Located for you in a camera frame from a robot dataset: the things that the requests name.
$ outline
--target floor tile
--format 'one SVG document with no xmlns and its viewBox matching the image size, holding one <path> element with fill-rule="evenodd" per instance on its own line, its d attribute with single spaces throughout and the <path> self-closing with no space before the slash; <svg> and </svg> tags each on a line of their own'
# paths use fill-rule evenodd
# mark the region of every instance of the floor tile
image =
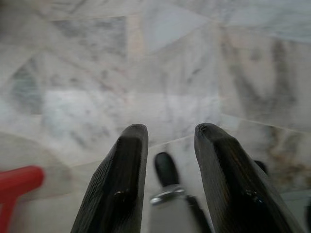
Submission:
<svg viewBox="0 0 311 233">
<path fill-rule="evenodd" d="M 220 29 L 218 48 L 223 113 L 311 130 L 309 45 Z"/>
<path fill-rule="evenodd" d="M 127 28 L 127 58 L 129 64 L 143 59 L 145 54 L 144 36 L 141 14 L 126 18 Z"/>
<path fill-rule="evenodd" d="M 26 0 L 49 20 L 127 16 L 142 8 L 142 0 Z"/>
<path fill-rule="evenodd" d="M 17 203 L 10 233 L 70 232 L 82 202 L 83 194 L 70 193 L 48 199 Z"/>
<path fill-rule="evenodd" d="M 142 13 L 146 50 L 157 51 L 206 22 L 207 18 L 186 9 L 159 1 L 149 1 Z"/>
<path fill-rule="evenodd" d="M 125 26 L 125 17 L 55 21 L 47 32 L 49 48 L 124 92 L 128 86 Z"/>
<path fill-rule="evenodd" d="M 101 159 L 125 128 L 123 96 L 54 53 L 42 56 L 42 143 L 71 166 Z"/>
<path fill-rule="evenodd" d="M 10 52 L 14 51 L 21 53 L 7 61 L 11 62 L 4 69 L 8 76 L 3 76 L 0 84 L 0 130 L 37 140 L 41 130 L 43 97 L 40 80 L 43 66 L 36 56 L 30 58 L 33 51 L 15 47 Z"/>
<path fill-rule="evenodd" d="M 150 145 L 192 134 L 201 122 L 218 122 L 211 28 L 207 24 L 132 66 L 129 124 L 145 124 Z"/>
<path fill-rule="evenodd" d="M 266 164 L 279 192 L 311 187 L 311 135 L 242 121 L 236 138 L 253 160 Z"/>
<path fill-rule="evenodd" d="M 219 127 L 225 130 L 231 136 L 235 136 L 235 133 L 238 130 L 241 121 L 242 120 L 240 118 L 221 114 L 221 121 L 219 123 Z"/>
<path fill-rule="evenodd" d="M 237 10 L 250 4 L 248 0 L 169 0 L 168 2 L 217 22 L 226 22 Z"/>
<path fill-rule="evenodd" d="M 46 21 L 22 0 L 4 0 L 0 10 L 0 43 L 41 48 L 46 45 Z"/>
<path fill-rule="evenodd" d="M 306 208 L 309 205 L 310 198 L 286 201 L 287 207 L 293 216 L 297 219 L 299 225 L 305 232 L 309 232 L 306 220 Z"/>
<path fill-rule="evenodd" d="M 0 86 L 2 86 L 37 50 L 27 46 L 0 44 Z"/>
<path fill-rule="evenodd" d="M 0 169 L 39 166 L 44 182 L 38 189 L 24 195 L 21 200 L 36 200 L 71 193 L 73 188 L 70 168 L 57 156 L 35 141 L 8 133 L 0 133 Z"/>
<path fill-rule="evenodd" d="M 226 26 L 243 27 L 259 33 L 298 42 L 311 42 L 311 4 L 307 1 L 254 0 L 231 13 Z"/>
</svg>

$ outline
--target black rubber tip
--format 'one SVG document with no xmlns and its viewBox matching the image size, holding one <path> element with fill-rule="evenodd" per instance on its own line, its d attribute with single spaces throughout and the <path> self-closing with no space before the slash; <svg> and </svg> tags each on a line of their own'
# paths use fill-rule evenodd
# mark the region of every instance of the black rubber tip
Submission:
<svg viewBox="0 0 311 233">
<path fill-rule="evenodd" d="M 178 171 L 173 158 L 168 153 L 157 154 L 154 162 L 157 177 L 163 187 L 179 184 Z"/>
<path fill-rule="evenodd" d="M 268 175 L 267 166 L 262 161 L 254 160 L 254 162 Z"/>
</svg>

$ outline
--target red object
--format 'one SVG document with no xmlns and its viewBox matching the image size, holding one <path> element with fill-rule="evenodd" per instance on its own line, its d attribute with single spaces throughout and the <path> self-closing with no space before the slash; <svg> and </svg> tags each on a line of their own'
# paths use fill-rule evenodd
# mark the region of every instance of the red object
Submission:
<svg viewBox="0 0 311 233">
<path fill-rule="evenodd" d="M 0 172 L 0 233 L 8 229 L 14 205 L 19 196 L 42 185 L 43 170 L 37 166 L 26 166 Z"/>
</svg>

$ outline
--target black handle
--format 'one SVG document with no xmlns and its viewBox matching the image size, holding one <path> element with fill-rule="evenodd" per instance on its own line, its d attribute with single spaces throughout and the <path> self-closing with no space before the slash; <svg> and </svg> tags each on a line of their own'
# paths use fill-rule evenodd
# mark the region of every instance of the black handle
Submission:
<svg viewBox="0 0 311 233">
<path fill-rule="evenodd" d="M 173 158 L 166 152 L 155 156 L 155 170 L 163 187 L 179 184 L 178 172 Z"/>
</svg>

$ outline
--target textured grip surface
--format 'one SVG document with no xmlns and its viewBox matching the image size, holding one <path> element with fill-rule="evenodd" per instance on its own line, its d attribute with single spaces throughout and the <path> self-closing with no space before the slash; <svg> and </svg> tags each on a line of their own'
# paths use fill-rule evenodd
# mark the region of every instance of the textured grip surface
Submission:
<svg viewBox="0 0 311 233">
<path fill-rule="evenodd" d="M 302 233 L 268 177 L 213 124 L 195 129 L 195 153 L 217 233 Z"/>
<path fill-rule="evenodd" d="M 148 134 L 143 125 L 126 128 L 95 171 L 72 233 L 139 233 Z"/>
</svg>

